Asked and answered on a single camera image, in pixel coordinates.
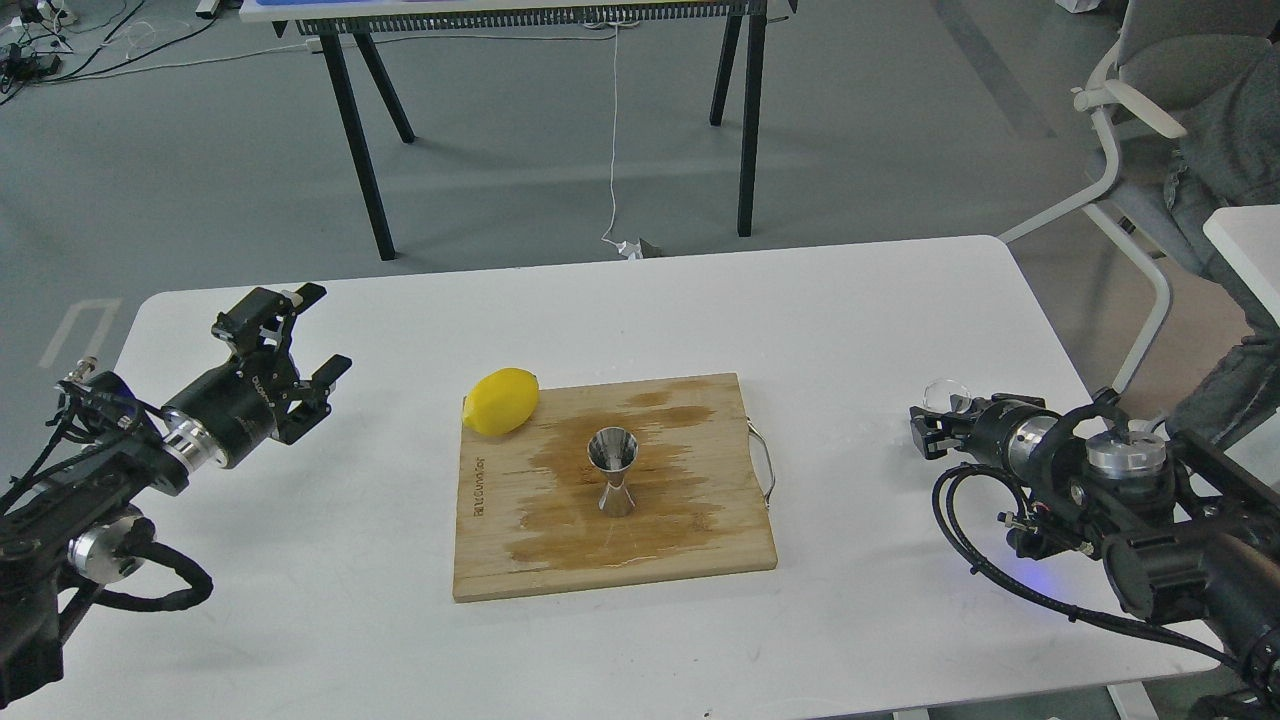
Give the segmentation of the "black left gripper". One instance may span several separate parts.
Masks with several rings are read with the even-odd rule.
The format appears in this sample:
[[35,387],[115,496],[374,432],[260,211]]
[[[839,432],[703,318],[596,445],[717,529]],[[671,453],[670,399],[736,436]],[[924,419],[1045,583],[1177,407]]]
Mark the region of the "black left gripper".
[[352,359],[333,355],[301,380],[291,356],[298,315],[325,293],[315,283],[288,292],[257,287],[220,313],[211,332],[230,356],[163,406],[165,451],[189,471],[210,461],[232,469],[265,439],[293,445],[326,419]]

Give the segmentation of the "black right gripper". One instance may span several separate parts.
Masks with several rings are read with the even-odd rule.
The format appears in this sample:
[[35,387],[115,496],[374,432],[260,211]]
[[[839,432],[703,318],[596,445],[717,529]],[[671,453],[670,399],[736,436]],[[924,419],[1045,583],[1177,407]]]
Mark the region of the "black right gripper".
[[1033,451],[1060,419],[1042,398],[1021,395],[982,398],[952,393],[947,411],[909,409],[911,439],[923,459],[969,454],[1015,477],[1030,475]]

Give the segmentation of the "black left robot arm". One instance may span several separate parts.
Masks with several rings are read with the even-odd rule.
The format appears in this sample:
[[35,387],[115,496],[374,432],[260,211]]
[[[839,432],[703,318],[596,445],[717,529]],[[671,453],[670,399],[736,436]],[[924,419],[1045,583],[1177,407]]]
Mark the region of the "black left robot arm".
[[79,452],[50,462],[42,451],[3,495],[5,705],[63,678],[64,644],[93,606],[175,612],[210,597],[211,577],[157,541],[134,497],[179,495],[201,466],[232,469],[265,439],[292,445],[329,416],[351,360],[335,355],[305,379],[291,356],[298,316],[325,292],[250,291],[212,323],[229,357],[161,407],[91,356],[58,382],[47,447]]

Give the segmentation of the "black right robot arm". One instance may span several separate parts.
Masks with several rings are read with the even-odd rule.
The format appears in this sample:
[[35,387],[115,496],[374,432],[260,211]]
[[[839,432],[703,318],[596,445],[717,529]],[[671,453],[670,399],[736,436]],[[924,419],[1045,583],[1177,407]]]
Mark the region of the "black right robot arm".
[[[1071,623],[1217,660],[1243,689],[1196,701],[1192,719],[1277,716],[1277,493],[1190,432],[1164,438],[1119,407],[1114,389],[1065,414],[1039,397],[955,395],[946,410],[911,407],[929,460],[968,461],[938,477],[934,520],[972,573]],[[1121,615],[1033,591],[964,533],[955,497],[973,477],[997,480],[1020,559],[1074,551],[1103,565]]]

